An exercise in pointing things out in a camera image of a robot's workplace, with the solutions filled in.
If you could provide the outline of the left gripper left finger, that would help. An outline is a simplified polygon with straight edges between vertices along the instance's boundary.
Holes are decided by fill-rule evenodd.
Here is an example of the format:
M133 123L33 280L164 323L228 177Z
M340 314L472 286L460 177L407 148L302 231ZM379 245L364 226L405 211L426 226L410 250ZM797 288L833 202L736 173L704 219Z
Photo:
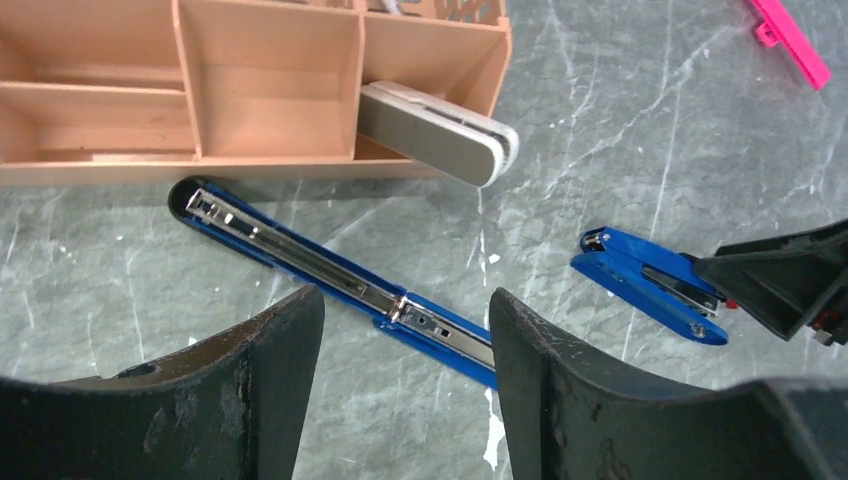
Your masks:
M315 286L119 374L1 381L5 479L289 479L325 318Z

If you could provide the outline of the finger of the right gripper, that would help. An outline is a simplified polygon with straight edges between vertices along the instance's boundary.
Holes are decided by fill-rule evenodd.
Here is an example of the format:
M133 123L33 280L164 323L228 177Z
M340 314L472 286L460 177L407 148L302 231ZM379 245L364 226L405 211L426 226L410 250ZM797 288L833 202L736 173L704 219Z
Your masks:
M694 261L697 276L788 341L805 327L847 340L847 221L725 245Z

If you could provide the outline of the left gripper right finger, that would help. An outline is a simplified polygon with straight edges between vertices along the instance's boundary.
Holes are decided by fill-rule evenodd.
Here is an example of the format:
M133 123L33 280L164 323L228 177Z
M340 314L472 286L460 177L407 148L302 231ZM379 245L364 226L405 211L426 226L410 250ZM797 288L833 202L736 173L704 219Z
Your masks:
M517 479L843 479L847 383L766 378L710 390L652 374L542 318L489 303Z

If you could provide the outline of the blue stapler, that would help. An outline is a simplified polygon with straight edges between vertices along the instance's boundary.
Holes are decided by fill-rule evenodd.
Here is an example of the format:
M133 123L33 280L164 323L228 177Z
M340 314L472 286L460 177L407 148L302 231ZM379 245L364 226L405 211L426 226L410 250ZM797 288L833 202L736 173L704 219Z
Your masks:
M726 297L695 274L694 256L612 227L584 232L579 246L570 265L615 296L690 341L728 343L713 322Z
M453 311L315 243L221 185L190 176L167 205L183 224L227 248L317 285L366 314L386 335L495 389L490 333Z

